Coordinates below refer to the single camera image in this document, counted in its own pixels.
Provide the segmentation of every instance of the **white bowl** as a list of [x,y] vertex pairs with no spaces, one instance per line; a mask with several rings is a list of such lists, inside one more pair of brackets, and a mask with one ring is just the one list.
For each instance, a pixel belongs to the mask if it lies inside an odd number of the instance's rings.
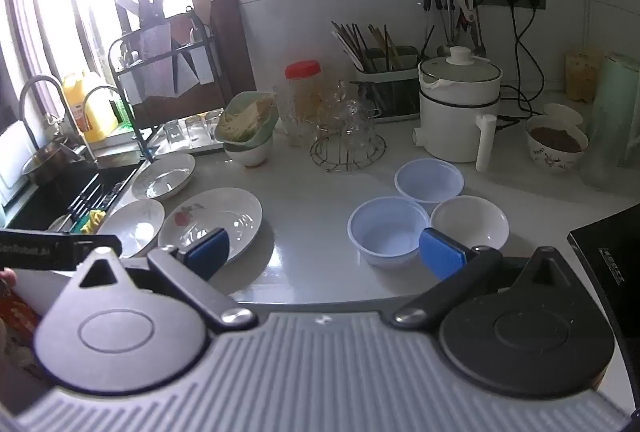
[[273,136],[270,136],[262,145],[254,147],[253,149],[246,149],[228,143],[225,143],[223,148],[225,149],[226,155],[233,161],[245,167],[258,167],[258,165],[261,165],[267,159],[273,148]]
[[262,222],[258,198],[240,188],[215,188],[179,205],[162,225],[158,246],[185,249],[216,228],[229,235],[230,263],[254,240]]
[[418,203],[380,197],[354,210],[347,233],[369,264],[398,268],[417,255],[420,234],[428,226],[429,216]]
[[164,223],[164,207],[154,199],[134,201],[110,214],[98,234],[115,235],[122,244],[120,258],[142,252],[158,235]]
[[[532,130],[537,127],[549,127],[559,131],[566,131],[575,141],[578,142],[580,152],[556,151],[547,147],[531,136]],[[556,117],[537,116],[527,120],[527,144],[529,145],[529,155],[536,165],[547,172],[559,173],[570,170],[575,166],[584,154],[584,150],[589,145],[589,139],[575,125],[564,122]]]
[[509,237],[509,222],[496,205],[475,196],[454,197],[431,214],[431,227],[467,248],[500,250]]
[[543,111],[545,115],[562,119],[571,125],[582,125],[584,122],[584,118],[582,118],[582,115],[578,113],[578,111],[563,104],[545,104]]
[[156,160],[143,170],[131,185],[138,199],[169,199],[187,186],[196,168],[191,154],[171,154]]
[[455,166],[430,157],[402,165],[394,182],[400,194],[425,208],[457,196],[465,186],[465,178]]

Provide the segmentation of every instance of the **faucet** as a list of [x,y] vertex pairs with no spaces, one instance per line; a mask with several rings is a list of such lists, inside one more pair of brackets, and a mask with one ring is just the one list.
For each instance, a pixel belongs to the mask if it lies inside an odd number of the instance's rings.
[[78,142],[84,144],[90,160],[95,161],[94,153],[91,151],[91,148],[89,147],[89,144],[84,139],[84,135],[82,134],[82,131],[80,131],[75,118],[71,114],[69,103],[66,101],[65,94],[62,91],[62,84],[60,84],[60,81],[57,78],[52,77],[50,75],[34,75],[29,80],[27,80],[27,82],[25,82],[24,86],[22,87],[22,91],[20,92],[20,101],[18,102],[18,110],[19,110],[19,117],[20,117],[19,120],[23,123],[24,128],[27,130],[27,134],[31,139],[31,143],[33,144],[33,147],[35,147],[36,150],[39,149],[36,138],[35,136],[33,136],[33,132],[31,131],[29,124],[24,118],[24,103],[26,102],[26,99],[27,99],[27,93],[37,82],[50,82],[55,86],[56,91],[58,92],[58,96],[60,97],[60,101],[62,102],[62,106],[65,108],[65,116],[69,118],[71,129],[73,130],[76,138],[78,139]]
[[[84,101],[82,102],[82,116],[84,117],[84,123],[85,123],[85,125],[87,127],[89,126],[89,122],[86,119],[86,111],[84,110],[84,108],[86,107],[86,101],[98,89],[109,89],[111,91],[115,91],[118,94],[118,96],[122,99],[123,102],[127,101],[127,99],[123,98],[123,96],[120,93],[120,91],[118,91],[118,89],[115,88],[114,86],[109,86],[107,84],[103,84],[101,86],[95,86],[95,88],[93,88],[91,91],[89,91],[87,96],[84,97]],[[131,126],[133,127],[133,132],[136,134],[136,140],[138,141],[138,146],[140,147],[140,151],[142,152],[142,154],[145,156],[145,158],[148,160],[149,163],[153,163],[155,160],[153,159],[153,157],[151,157],[151,152],[149,151],[149,149],[145,145],[145,140],[142,137],[142,133],[140,133],[140,130],[138,129],[138,127],[135,125],[135,123],[133,123],[133,120],[131,120]]]

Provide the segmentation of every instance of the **yellow container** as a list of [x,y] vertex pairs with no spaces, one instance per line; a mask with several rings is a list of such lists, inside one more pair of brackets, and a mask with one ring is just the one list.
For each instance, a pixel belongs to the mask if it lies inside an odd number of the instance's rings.
[[113,114],[107,90],[96,91],[86,103],[86,118],[88,126],[82,116],[82,103],[95,86],[101,85],[103,80],[94,72],[82,70],[65,77],[62,84],[66,101],[69,102],[71,113],[76,119],[86,141],[93,143],[109,136],[118,126],[118,119]]

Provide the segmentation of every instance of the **brown cutting board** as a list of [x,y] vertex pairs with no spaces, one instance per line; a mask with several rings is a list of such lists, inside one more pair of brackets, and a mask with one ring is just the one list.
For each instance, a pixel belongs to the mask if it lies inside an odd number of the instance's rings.
[[[171,34],[184,44],[189,40],[191,22],[186,17],[178,20],[181,22],[172,22]],[[228,103],[241,91],[255,91],[239,1],[213,0],[210,27],[216,39],[222,68],[220,78],[214,83],[197,84],[178,98],[151,97],[133,106],[133,114],[140,128],[223,108],[226,106],[225,98]]]

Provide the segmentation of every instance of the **countertop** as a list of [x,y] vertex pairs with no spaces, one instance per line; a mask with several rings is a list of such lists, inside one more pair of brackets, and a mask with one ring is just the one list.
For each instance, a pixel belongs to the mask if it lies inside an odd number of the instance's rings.
[[[350,214],[361,203],[398,194],[394,174],[399,167],[428,157],[412,144],[417,125],[418,120],[378,125],[385,155],[353,173],[327,173],[311,161],[308,149],[289,147],[280,134],[258,168],[244,168],[220,152],[198,156],[189,185],[164,202],[166,213],[216,187],[240,187],[256,195],[264,218],[255,241],[210,281],[239,301],[300,304],[421,293],[436,279],[419,259],[396,271],[373,268],[359,258],[346,232]],[[465,177],[463,193],[489,199],[507,216],[511,234],[503,254],[529,256],[538,246],[556,247],[595,297],[566,236],[640,202],[637,170],[618,170],[614,192],[593,191],[575,172],[549,175],[530,160],[523,124],[497,133],[487,173],[477,172],[474,164],[458,167]],[[133,200],[127,189],[115,208]],[[599,390],[626,412],[635,408],[618,347]]]

